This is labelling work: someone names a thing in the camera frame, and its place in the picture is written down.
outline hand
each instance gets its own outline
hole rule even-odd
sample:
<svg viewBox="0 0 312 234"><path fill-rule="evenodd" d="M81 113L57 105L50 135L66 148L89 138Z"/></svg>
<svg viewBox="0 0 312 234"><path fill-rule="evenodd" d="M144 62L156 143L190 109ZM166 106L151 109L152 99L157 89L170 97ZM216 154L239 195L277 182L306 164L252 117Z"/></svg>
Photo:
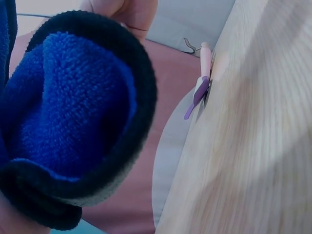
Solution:
<svg viewBox="0 0 312 234"><path fill-rule="evenodd" d="M143 41L155 17L157 4L158 0L82 0L80 8L123 23Z"/></svg>

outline white surface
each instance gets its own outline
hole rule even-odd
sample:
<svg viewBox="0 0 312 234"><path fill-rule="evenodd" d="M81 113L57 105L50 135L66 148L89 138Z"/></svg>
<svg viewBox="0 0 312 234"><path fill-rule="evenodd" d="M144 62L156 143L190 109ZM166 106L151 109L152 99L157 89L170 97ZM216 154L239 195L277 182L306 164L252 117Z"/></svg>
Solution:
<svg viewBox="0 0 312 234"><path fill-rule="evenodd" d="M199 47L207 41L213 48L235 0L159 0L148 39L189 51L183 38ZM18 13L54 15L79 8L80 0L16 0ZM18 17L19 35L34 30L41 19Z"/></svg>

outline clip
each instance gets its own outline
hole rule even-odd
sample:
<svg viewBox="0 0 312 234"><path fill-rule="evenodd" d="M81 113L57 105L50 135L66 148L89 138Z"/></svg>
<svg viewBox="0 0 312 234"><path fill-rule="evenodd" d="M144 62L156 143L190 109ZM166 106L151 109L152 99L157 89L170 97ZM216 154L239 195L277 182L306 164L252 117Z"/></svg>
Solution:
<svg viewBox="0 0 312 234"><path fill-rule="evenodd" d="M193 109L201 102L205 97L209 87L210 87L210 71L211 71L211 58L212 53L207 42L201 44L200 49L200 68L201 77L197 79L195 86L195 91L193 95L193 102L189 109L187 110L184 119L187 120L191 116Z"/></svg>

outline black fabric trim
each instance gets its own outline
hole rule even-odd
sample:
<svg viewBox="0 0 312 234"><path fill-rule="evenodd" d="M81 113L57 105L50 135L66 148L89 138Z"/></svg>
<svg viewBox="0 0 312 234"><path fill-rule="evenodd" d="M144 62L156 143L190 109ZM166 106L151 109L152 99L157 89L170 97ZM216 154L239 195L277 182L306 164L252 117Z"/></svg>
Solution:
<svg viewBox="0 0 312 234"><path fill-rule="evenodd" d="M16 16L16 6L15 0L5 0L6 13L8 17L8 27L9 27L9 54L6 60L5 65L5 80L4 84L6 84L9 80L9 69L10 69L10 58L12 55L12 50L14 48L16 35L18 33L18 22Z"/></svg>
<svg viewBox="0 0 312 234"><path fill-rule="evenodd" d="M53 215L49 207L55 204L55 201L47 197L65 199L88 197L110 184L142 148L153 122L157 88L155 73L144 47L117 22L83 11L62 13L41 26L31 39L27 52L41 44L49 34L56 32L67 32L89 39L111 50L127 64L135 78L138 106L126 133L113 147L105 163L100 164L76 183L55 180L40 167L27 162L9 162L0 170L0 188L17 209L44 226L67 230L78 224L81 210L64 204L59 207L59 212L65 208L62 214L68 216L64 218L63 215ZM20 186L19 178L24 185L32 188L32 198L25 196L29 190ZM43 195L47 195L46 203L38 203L39 197Z"/></svg>

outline wooden panel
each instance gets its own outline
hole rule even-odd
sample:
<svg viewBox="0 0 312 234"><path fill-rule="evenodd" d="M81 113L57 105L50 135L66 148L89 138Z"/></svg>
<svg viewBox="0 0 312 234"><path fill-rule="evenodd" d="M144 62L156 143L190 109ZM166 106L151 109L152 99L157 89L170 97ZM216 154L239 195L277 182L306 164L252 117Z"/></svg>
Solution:
<svg viewBox="0 0 312 234"><path fill-rule="evenodd" d="M310 234L312 0L237 0L215 54L156 233Z"/></svg>

